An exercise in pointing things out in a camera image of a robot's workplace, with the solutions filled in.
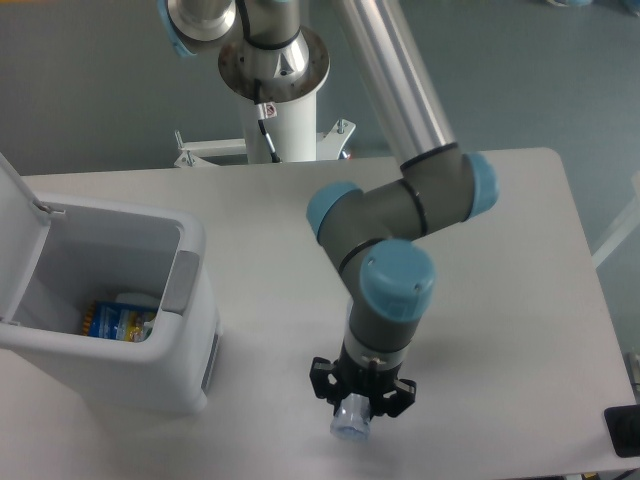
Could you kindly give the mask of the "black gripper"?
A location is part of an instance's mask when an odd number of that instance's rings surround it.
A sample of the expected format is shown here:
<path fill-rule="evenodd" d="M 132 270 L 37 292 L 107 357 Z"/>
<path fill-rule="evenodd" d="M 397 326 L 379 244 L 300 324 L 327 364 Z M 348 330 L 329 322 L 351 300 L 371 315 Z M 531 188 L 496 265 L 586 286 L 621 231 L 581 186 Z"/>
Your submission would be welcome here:
<path fill-rule="evenodd" d="M 417 392 L 415 381 L 397 379 L 400 368 L 400 365 L 387 370 L 378 366 L 363 367 L 342 345 L 337 361 L 314 357 L 309 378 L 314 395 L 331 405 L 333 414 L 343 399 L 358 394 L 370 399 L 370 418 L 397 418 L 414 404 Z"/>

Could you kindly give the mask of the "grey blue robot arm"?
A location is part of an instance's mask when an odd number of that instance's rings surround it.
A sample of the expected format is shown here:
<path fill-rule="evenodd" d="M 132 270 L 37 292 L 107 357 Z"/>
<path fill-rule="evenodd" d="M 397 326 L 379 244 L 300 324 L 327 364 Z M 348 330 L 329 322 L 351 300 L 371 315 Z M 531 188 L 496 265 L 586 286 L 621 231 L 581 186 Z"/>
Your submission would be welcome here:
<path fill-rule="evenodd" d="M 334 427 L 351 429 L 396 417 L 415 401 L 415 383 L 398 373 L 435 284 L 416 240 L 490 210 L 499 186 L 486 158 L 455 141 L 399 4 L 334 7 L 401 171 L 370 191 L 330 184 L 306 210 L 351 301 L 339 357 L 315 358 L 310 380 L 333 407 Z M 318 158 L 315 96 L 330 61 L 302 23 L 299 2 L 161 1 L 157 10 L 180 56 L 219 48 L 250 162 Z"/>

